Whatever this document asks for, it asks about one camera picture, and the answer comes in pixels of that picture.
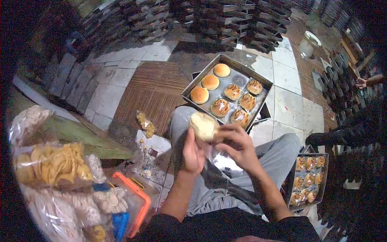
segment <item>black shirt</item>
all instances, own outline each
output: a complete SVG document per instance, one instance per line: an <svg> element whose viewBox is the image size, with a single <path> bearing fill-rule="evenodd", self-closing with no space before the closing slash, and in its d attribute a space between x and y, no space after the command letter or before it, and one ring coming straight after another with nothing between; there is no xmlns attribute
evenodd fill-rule
<svg viewBox="0 0 387 242"><path fill-rule="evenodd" d="M260 216L229 208L185 217L182 223L170 215L155 215L135 241L233 241L248 235L279 241L320 240L305 216L268 223Z"/></svg>

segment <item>hand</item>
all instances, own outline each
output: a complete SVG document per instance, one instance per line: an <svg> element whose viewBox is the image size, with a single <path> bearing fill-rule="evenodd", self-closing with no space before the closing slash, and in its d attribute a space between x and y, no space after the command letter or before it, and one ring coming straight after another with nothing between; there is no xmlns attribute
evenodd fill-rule
<svg viewBox="0 0 387 242"><path fill-rule="evenodd" d="M205 152L196 143L193 129L187 130L187 138L184 144L183 157L184 171L196 176L203 170L205 162Z"/></svg>
<svg viewBox="0 0 387 242"><path fill-rule="evenodd" d="M356 80L356 87L358 87L359 89L366 88L367 87L367 80L358 77Z"/></svg>
<svg viewBox="0 0 387 242"><path fill-rule="evenodd" d="M251 172L260 165L254 151L253 141L245 130L236 124L225 124L220 127L216 138L228 139L236 143L239 147L234 149L228 144L217 144L215 148L227 152L235 163L247 172Z"/></svg>

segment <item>person's right hand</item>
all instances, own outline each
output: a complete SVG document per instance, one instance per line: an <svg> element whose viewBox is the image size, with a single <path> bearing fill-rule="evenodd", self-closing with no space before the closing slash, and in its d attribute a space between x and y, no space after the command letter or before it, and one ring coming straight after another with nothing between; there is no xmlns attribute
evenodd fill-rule
<svg viewBox="0 0 387 242"><path fill-rule="evenodd" d="M363 89L367 87L367 80L358 77L356 80L356 87L359 89Z"/></svg>
<svg viewBox="0 0 387 242"><path fill-rule="evenodd" d="M227 152L240 168L250 172L260 165L253 141L242 127L236 124L222 125L215 138L228 139L239 146L235 149L228 144L220 143L215 148Z"/></svg>

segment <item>black sleeve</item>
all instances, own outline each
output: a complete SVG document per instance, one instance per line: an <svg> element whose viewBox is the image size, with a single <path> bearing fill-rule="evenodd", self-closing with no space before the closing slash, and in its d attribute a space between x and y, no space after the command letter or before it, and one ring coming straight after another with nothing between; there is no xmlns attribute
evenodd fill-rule
<svg viewBox="0 0 387 242"><path fill-rule="evenodd" d="M134 241L170 241L180 226L181 223L175 217L157 214L153 216L147 228L134 238Z"/></svg>
<svg viewBox="0 0 387 242"><path fill-rule="evenodd" d="M308 217L287 217L276 223L281 241L320 241Z"/></svg>

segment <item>blue plastic item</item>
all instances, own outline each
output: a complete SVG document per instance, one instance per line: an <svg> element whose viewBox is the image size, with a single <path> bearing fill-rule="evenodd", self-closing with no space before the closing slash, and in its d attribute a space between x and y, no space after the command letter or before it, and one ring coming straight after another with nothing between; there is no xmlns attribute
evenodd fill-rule
<svg viewBox="0 0 387 242"><path fill-rule="evenodd" d="M129 213L115 213L111 215L113 221L113 236L117 242L122 240L129 221Z"/></svg>

